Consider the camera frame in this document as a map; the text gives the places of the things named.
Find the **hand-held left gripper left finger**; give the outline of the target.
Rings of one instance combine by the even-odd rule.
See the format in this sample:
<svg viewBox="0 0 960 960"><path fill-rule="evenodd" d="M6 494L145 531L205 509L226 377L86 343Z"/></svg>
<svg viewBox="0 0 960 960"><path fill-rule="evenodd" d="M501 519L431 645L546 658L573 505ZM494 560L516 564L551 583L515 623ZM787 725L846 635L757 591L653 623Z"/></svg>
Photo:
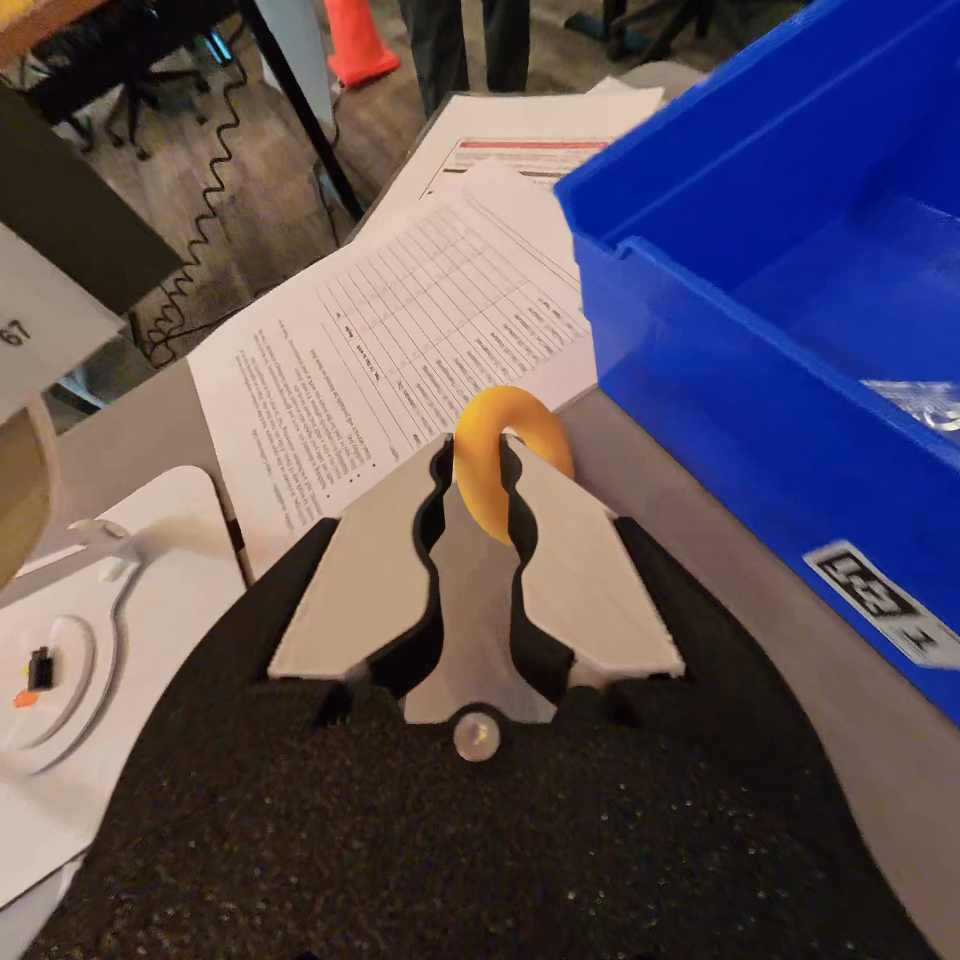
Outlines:
<svg viewBox="0 0 960 960"><path fill-rule="evenodd" d="M340 517L270 660L271 680L362 682L404 698L438 666L453 436L441 434Z"/></svg>

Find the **white paper sheet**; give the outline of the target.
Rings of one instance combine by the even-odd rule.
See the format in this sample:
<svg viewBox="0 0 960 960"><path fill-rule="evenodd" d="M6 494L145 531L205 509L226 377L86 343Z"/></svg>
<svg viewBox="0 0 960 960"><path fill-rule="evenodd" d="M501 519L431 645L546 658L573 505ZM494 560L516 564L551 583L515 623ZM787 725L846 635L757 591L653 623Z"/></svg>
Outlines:
<svg viewBox="0 0 960 960"><path fill-rule="evenodd" d="M621 78L607 76L599 80L592 88L583 92L585 96L604 95L613 96L627 94L631 97L641 97L654 101L657 104L663 101L666 88L660 86L632 86Z"/></svg>

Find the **black office chair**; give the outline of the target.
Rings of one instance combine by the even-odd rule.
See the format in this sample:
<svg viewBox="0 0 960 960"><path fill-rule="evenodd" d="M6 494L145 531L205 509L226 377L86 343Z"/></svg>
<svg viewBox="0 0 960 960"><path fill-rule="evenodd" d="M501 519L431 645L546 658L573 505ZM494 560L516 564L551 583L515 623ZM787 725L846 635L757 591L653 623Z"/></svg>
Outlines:
<svg viewBox="0 0 960 960"><path fill-rule="evenodd" d="M26 90L26 100L51 126L66 123L80 133L79 113L119 90L105 121L106 136L114 147L129 146L139 162L148 162L151 154L138 141L142 108L158 112L161 90L175 84L189 83L198 94L211 90L197 67L157 69L157 64L199 46L220 66L230 64L234 56L218 28L238 12L233 1L106 2L33 49L46 74Z"/></svg>
<svg viewBox="0 0 960 960"><path fill-rule="evenodd" d="M695 39L702 40L721 20L737 42L737 12L731 2L721 1L602 1L598 11L571 13L562 27L599 43L611 63L635 56L647 64L665 60L686 28L691 26Z"/></svg>

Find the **paper sheet with printed table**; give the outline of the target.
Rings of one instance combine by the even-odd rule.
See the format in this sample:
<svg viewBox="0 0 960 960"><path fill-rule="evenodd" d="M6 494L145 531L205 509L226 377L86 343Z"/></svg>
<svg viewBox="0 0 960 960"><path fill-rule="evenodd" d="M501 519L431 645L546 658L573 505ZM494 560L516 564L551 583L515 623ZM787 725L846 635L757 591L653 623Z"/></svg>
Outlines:
<svg viewBox="0 0 960 960"><path fill-rule="evenodd" d="M558 199L496 162L264 294L187 365L258 579L485 389L596 385Z"/></svg>

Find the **white book stand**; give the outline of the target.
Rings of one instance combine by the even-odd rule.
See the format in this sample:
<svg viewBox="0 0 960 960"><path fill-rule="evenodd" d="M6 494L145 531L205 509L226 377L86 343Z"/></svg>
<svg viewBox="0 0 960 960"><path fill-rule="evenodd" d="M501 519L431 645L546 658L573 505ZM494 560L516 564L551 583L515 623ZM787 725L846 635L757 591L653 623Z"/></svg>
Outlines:
<svg viewBox="0 0 960 960"><path fill-rule="evenodd" d="M216 487L177 465L2 590L2 917L64 894L163 690L245 589Z"/></svg>

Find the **orange traffic cone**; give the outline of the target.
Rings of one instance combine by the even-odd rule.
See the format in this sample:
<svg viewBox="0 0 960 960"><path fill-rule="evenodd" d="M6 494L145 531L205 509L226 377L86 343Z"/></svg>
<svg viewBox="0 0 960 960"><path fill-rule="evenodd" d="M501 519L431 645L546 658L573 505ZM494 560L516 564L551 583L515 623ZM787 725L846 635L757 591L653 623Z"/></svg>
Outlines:
<svg viewBox="0 0 960 960"><path fill-rule="evenodd" d="M393 73L401 62L382 41L368 1L325 1L333 52L328 66L347 90Z"/></svg>

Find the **black pole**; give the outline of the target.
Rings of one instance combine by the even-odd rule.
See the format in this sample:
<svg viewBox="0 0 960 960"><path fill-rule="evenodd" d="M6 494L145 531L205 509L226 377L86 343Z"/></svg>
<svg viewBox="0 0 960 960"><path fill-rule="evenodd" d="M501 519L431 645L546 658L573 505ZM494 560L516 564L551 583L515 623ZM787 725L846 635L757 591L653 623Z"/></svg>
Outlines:
<svg viewBox="0 0 960 960"><path fill-rule="evenodd" d="M274 86L292 107L316 156L314 186L326 186L335 202L357 224L365 210L332 142L330 71L320 20L311 1L239 1Z"/></svg>

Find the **paper sheet with red stripe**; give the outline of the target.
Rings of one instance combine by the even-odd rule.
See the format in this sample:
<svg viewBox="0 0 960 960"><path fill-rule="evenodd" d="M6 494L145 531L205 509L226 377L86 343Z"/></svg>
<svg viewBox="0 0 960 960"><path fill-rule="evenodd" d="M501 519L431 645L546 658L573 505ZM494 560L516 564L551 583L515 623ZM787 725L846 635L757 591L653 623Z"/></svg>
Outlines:
<svg viewBox="0 0 960 960"><path fill-rule="evenodd" d="M372 242L431 195L456 188L481 162L509 167L548 195L553 186L663 104L627 94L455 94L421 132L406 162L353 238Z"/></svg>

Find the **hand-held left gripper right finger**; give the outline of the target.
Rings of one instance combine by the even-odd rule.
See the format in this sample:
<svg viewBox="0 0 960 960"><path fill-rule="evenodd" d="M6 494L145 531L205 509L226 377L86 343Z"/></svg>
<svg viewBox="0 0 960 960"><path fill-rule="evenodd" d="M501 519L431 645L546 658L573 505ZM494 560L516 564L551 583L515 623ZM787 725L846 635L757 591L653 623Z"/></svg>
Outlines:
<svg viewBox="0 0 960 960"><path fill-rule="evenodd" d="M620 517L517 437L500 439L510 657L558 707L570 690L683 677L687 666L620 534Z"/></svg>

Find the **clear plastic bag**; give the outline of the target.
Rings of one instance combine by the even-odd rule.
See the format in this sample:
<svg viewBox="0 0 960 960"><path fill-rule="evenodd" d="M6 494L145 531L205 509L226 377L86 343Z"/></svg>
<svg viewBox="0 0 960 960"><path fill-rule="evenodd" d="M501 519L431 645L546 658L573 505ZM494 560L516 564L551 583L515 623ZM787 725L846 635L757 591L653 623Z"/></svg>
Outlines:
<svg viewBox="0 0 960 960"><path fill-rule="evenodd" d="M957 382L865 379L861 383L929 429L958 436Z"/></svg>

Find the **wooden desk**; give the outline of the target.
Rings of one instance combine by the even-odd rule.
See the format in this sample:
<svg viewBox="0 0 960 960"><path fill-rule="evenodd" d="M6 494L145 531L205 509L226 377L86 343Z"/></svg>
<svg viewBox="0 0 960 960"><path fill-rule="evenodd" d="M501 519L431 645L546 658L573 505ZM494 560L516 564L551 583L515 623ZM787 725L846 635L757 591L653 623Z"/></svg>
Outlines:
<svg viewBox="0 0 960 960"><path fill-rule="evenodd" d="M1 66L28 53L107 1L1 1Z"/></svg>

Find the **blue plastic bin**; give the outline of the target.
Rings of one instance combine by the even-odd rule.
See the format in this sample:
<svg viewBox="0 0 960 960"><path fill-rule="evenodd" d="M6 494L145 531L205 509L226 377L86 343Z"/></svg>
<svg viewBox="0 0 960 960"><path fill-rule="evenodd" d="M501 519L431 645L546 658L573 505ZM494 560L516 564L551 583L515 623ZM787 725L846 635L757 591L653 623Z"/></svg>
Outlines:
<svg viewBox="0 0 960 960"><path fill-rule="evenodd" d="M555 187L601 390L958 725L959 3L816 2Z"/></svg>

